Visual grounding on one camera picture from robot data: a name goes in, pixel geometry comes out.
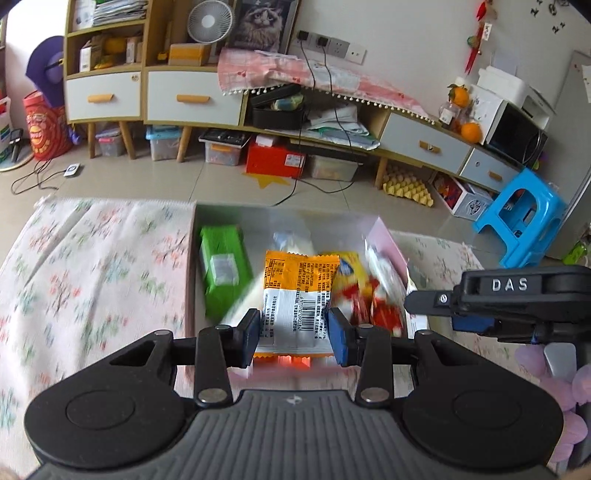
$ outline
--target cat poster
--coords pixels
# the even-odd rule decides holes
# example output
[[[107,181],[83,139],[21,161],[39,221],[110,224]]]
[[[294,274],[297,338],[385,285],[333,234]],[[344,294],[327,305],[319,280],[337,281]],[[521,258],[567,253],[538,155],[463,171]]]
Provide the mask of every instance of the cat poster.
[[[287,53],[297,5],[297,0],[238,0],[229,46]]]

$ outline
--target plastic storage bin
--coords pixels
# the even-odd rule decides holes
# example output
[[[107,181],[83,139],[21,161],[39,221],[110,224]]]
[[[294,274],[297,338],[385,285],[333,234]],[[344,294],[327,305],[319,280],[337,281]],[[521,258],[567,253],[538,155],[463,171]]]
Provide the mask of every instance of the plastic storage bin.
[[[116,137],[101,137],[97,138],[97,141],[103,157],[120,157],[125,153],[125,146],[123,145],[121,135]]]
[[[177,158],[180,138],[181,130],[178,127],[168,125],[148,127],[146,130],[146,140],[150,141],[152,160]]]
[[[95,135],[104,157],[120,157],[125,153],[125,145],[119,127],[107,128]]]
[[[244,132],[209,128],[199,141],[205,143],[207,163],[235,166],[240,163],[240,154],[249,138],[250,135]]]
[[[358,166],[355,162],[320,155],[310,155],[309,160],[314,179],[351,181]]]

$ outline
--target black cable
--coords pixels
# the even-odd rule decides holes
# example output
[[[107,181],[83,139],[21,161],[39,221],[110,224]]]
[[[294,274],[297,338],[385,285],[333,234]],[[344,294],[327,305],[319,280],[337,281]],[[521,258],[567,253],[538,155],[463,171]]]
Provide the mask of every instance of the black cable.
[[[43,173],[44,171],[46,171],[49,168],[49,165],[51,164],[51,161],[52,160],[53,159],[48,160],[45,163],[39,163],[39,164],[35,165],[33,167],[33,171],[31,173],[28,173],[27,175],[24,175],[24,176],[20,177],[19,179],[16,179],[15,181],[13,181],[12,184],[10,185],[10,192],[13,195],[20,195],[21,193],[28,192],[29,190],[32,190],[34,188],[39,188],[40,190],[58,190],[57,187],[53,187],[53,186],[52,187],[43,187],[43,186],[41,186],[44,182],[46,182],[50,178],[55,177],[56,175],[63,174],[63,173],[66,172],[65,170],[60,170],[60,171],[57,171],[57,172],[52,173],[46,179],[41,179],[40,178],[41,173]],[[31,175],[35,175],[35,177],[37,178],[37,183],[35,185],[31,186],[31,187],[27,187],[24,190],[18,191],[17,188],[20,187],[20,185],[22,185],[25,182],[25,180],[27,178],[29,178]]]
[[[354,181],[352,181],[346,187],[343,187],[343,188],[341,188],[339,190],[334,190],[333,192],[327,192],[326,190],[321,189],[318,185],[314,185],[310,181],[306,181],[306,180],[300,179],[300,182],[305,183],[306,185],[310,185],[310,187],[314,187],[316,190],[320,190],[322,193],[328,193],[328,194],[344,192],[346,189],[348,189],[349,187],[353,186],[353,183],[355,183]]]
[[[305,57],[306,56],[306,52],[304,52],[304,47],[301,44],[301,40],[299,42],[300,42],[301,52],[304,54],[304,57]],[[312,86],[312,91],[314,92],[316,90],[316,77],[314,77],[314,72],[312,72],[312,69],[311,68],[310,68],[310,72],[312,73],[312,79],[314,80],[314,85]],[[300,161],[301,161],[301,129],[304,126],[303,123],[304,123],[304,119],[302,118],[302,123],[300,125],[300,133],[298,134],[298,141],[297,141],[297,144],[298,144],[298,153],[300,155]],[[271,206],[272,207],[276,207],[278,205],[281,205],[283,202],[289,200],[291,197],[294,196],[294,193],[296,192],[296,188],[297,188],[297,178],[294,179],[294,187],[293,187],[291,193],[287,197],[285,197],[283,200],[279,200],[279,202],[274,203]]]
[[[310,73],[312,74],[312,81],[313,81],[313,85],[312,85],[312,92],[316,91],[316,77],[314,76],[314,70],[312,69],[311,65],[310,65],[310,60],[308,59],[308,55],[306,55],[306,51],[304,50],[304,47],[302,45],[302,42],[299,41],[300,43],[300,48],[301,48],[301,52],[302,55],[304,56],[304,59],[306,60],[306,65],[308,65],[308,69],[310,71]],[[334,93],[333,92],[333,83],[332,83],[332,74],[330,73],[330,69],[328,68],[327,65],[327,58],[326,58],[326,50],[324,49],[324,47],[322,47],[322,52],[324,53],[324,68],[326,68],[326,71],[329,74],[329,82],[330,82],[330,93],[331,95]],[[345,132],[345,135],[347,135],[347,140],[349,141],[349,149],[351,151],[352,154],[354,154],[354,150],[353,150],[353,144],[351,143],[351,137],[349,136],[349,132],[347,132],[347,130],[345,130],[345,127],[343,127],[343,124],[341,124],[340,120],[339,120],[339,114],[337,113],[337,109],[336,109],[336,104],[333,104],[333,109],[335,110],[335,119],[336,122],[339,124],[340,129]],[[298,150],[301,156],[301,131],[302,131],[302,127],[300,127],[300,133],[298,135]],[[291,191],[291,193],[285,197],[283,200],[280,200],[279,202],[275,203],[274,205],[272,205],[273,207],[282,204],[284,201],[290,199],[291,197],[293,197],[294,193],[296,192],[296,187],[297,187],[297,182],[298,179],[294,179],[294,187]],[[343,187],[339,190],[334,190],[332,192],[328,192],[327,190],[323,190],[321,189],[319,186],[314,185],[312,182],[306,181],[306,180],[302,180],[300,179],[300,182],[305,183],[306,185],[309,185],[311,187],[314,187],[315,189],[321,191],[322,193],[326,193],[326,194],[333,194],[333,193],[340,193],[340,192],[344,192],[346,189],[350,188],[353,186],[353,184],[355,183],[354,180],[351,181],[351,183],[349,183],[346,187]]]

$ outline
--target small white device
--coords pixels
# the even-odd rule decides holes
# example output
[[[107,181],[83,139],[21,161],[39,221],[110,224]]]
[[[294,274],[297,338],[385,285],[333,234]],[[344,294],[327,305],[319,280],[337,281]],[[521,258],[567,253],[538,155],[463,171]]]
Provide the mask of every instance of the small white device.
[[[64,177],[73,177],[74,175],[76,175],[78,173],[79,168],[80,168],[79,163],[73,163],[68,168],[66,168],[66,171],[64,172]]]
[[[548,130],[556,112],[541,93],[507,72],[487,67],[478,71],[477,85],[520,108],[540,129]]]
[[[204,0],[189,14],[187,31],[197,43],[215,43],[226,38],[234,25],[234,10],[220,0]]]

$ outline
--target blue plastic stool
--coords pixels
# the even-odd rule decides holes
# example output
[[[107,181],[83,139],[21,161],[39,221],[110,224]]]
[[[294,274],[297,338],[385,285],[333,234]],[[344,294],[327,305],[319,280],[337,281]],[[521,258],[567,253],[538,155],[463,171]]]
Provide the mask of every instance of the blue plastic stool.
[[[506,209],[513,194],[521,189],[525,190],[523,195]],[[490,225],[504,241],[507,252],[499,262],[501,267],[534,266],[556,237],[565,210],[566,204],[558,194],[525,168],[474,223],[474,230],[480,232]]]

